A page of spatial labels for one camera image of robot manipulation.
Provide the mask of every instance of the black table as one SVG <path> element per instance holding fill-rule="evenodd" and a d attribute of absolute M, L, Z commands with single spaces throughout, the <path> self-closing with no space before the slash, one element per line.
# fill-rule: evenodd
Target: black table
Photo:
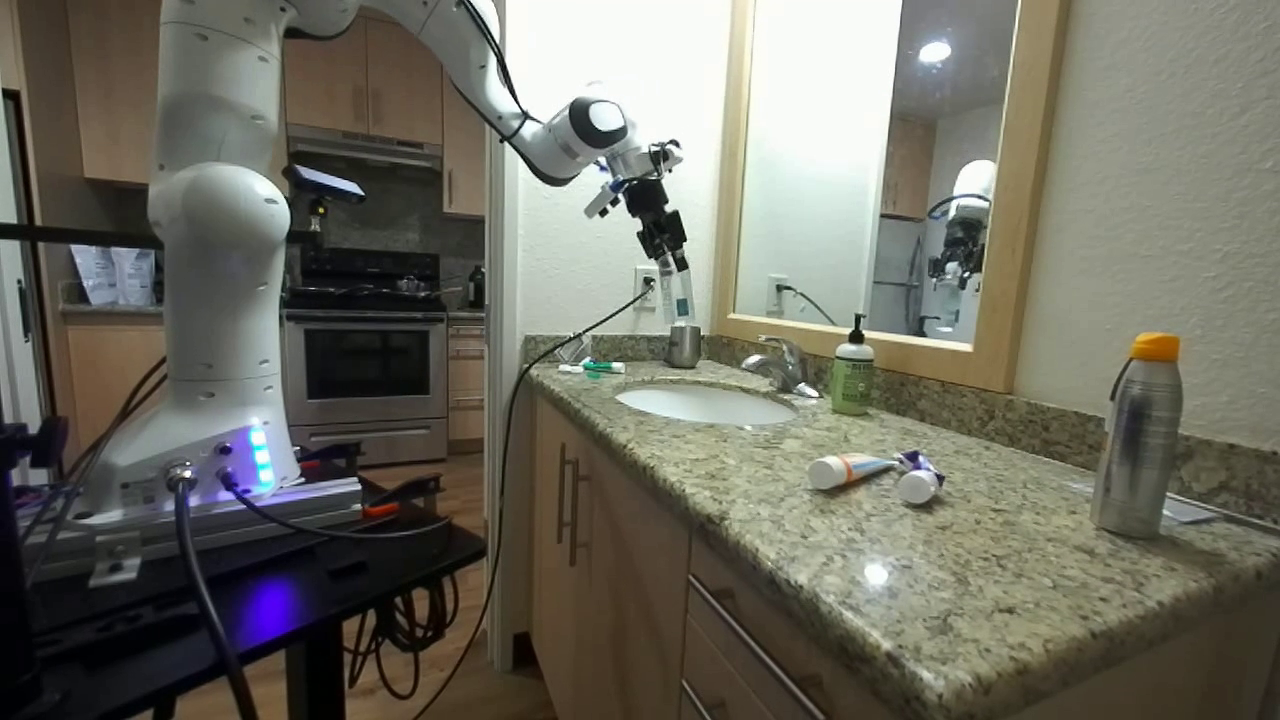
<path fill-rule="evenodd" d="M 212 599 L 241 658 L 287 647 L 287 716 L 345 716 L 338 625 L 424 579 L 483 554 L 483 540 L 444 524 L 412 540 L 281 537 L 199 553 Z M 123 589 L 87 592 L 84 579 L 30 589 L 43 657 L 38 720 L 131 716 L 215 679 L 223 668 L 184 589 L 181 559 L 145 562 Z"/>

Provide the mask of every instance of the electrical outlet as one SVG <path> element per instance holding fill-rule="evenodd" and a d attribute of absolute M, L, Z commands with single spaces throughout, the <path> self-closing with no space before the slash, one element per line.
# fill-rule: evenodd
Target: electrical outlet
<path fill-rule="evenodd" d="M 763 314 L 788 314 L 788 293 L 782 293 L 782 285 L 788 285 L 782 273 L 768 273 Z"/>
<path fill-rule="evenodd" d="M 636 303 L 636 313 L 654 313 L 654 264 L 633 269 L 633 295 L 640 295 L 649 285 L 649 295 Z"/>

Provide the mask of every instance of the small bottle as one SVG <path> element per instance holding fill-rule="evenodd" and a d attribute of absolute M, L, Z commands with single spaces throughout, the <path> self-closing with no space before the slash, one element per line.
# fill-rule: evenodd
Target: small bottle
<path fill-rule="evenodd" d="M 1090 521 L 1117 537 L 1159 537 L 1185 414 L 1180 337 L 1138 333 L 1113 387 Z"/>
<path fill-rule="evenodd" d="M 876 352 L 865 337 L 865 314 L 853 314 L 853 333 L 834 348 L 834 360 L 830 360 L 830 412 L 834 414 L 866 414 L 871 412 L 871 385 L 876 385 Z"/>

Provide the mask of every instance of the orange bottle cap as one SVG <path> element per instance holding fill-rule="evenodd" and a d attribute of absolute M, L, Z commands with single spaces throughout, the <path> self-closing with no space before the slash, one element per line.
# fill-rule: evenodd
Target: orange bottle cap
<path fill-rule="evenodd" d="M 1129 360 L 1177 365 L 1177 354 L 1180 354 L 1180 337 L 1173 337 L 1173 333 L 1138 333 L 1129 343 Z"/>

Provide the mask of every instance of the soap dispenser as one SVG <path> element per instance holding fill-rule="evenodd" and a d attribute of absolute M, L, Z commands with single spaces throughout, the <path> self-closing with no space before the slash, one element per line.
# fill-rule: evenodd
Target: soap dispenser
<path fill-rule="evenodd" d="M 876 385 L 876 348 L 865 337 L 865 314 L 853 314 L 853 333 L 830 354 L 830 412 L 834 414 L 866 414 Z"/>

